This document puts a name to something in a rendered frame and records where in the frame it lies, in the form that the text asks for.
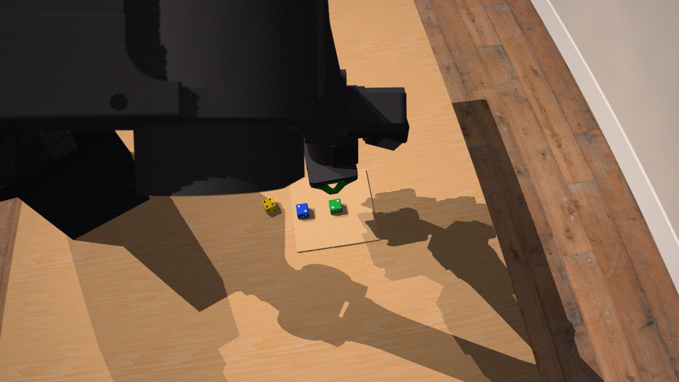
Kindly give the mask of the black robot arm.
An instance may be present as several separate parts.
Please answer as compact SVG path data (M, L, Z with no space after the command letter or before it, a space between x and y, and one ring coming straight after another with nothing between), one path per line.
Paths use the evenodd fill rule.
M133 131L138 194L263 193L304 137L333 168L406 143L404 87L340 70L329 0L0 0L0 172L20 132Z

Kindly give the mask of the yellow die with black pips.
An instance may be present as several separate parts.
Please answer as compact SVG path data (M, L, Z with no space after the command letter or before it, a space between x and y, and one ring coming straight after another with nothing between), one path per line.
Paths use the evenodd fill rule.
M270 214L270 213L278 210L272 197L264 199L262 201L262 204L263 204L265 212L267 214Z

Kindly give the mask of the blue die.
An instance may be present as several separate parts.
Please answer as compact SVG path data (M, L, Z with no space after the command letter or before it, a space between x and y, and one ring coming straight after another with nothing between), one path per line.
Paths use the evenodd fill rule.
M309 210L308 210L308 204L307 203L296 205L296 209L297 209L298 219L309 218Z

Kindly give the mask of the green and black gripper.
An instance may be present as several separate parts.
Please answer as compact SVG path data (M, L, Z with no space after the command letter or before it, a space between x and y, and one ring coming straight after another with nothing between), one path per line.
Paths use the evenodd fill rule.
M328 194L338 194L346 185L358 179L358 169L355 164L333 168L330 154L332 144L335 143L308 144L304 141L304 157L310 187L322 189ZM329 186L336 183L335 188Z

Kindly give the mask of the dark green die with grey pips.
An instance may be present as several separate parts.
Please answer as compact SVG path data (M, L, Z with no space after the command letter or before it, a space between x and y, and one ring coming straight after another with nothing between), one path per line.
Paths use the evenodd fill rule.
M341 200L339 198L329 200L329 208L331 215L342 213Z

